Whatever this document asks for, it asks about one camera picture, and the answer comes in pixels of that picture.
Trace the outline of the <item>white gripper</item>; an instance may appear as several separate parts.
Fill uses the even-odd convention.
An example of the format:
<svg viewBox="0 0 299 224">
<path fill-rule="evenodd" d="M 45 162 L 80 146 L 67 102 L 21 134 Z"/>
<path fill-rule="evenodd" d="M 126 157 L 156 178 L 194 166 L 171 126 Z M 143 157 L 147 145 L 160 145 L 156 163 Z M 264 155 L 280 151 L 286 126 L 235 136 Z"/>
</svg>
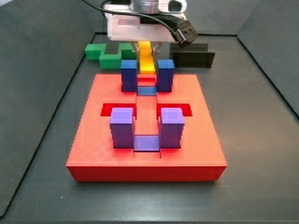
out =
<svg viewBox="0 0 299 224">
<path fill-rule="evenodd" d="M 108 11 L 126 13 L 142 13 L 148 16 L 159 16 L 163 20 L 168 15 L 186 19 L 184 12 L 187 3 L 110 3 L 104 6 Z M 163 42 L 174 42 L 168 29 L 156 21 L 150 21 L 146 17 L 106 14 L 107 35 L 112 40 L 131 41 L 135 55 L 139 55 L 138 41 L 156 41 L 154 44 L 154 54 L 158 54 Z"/>
</svg>

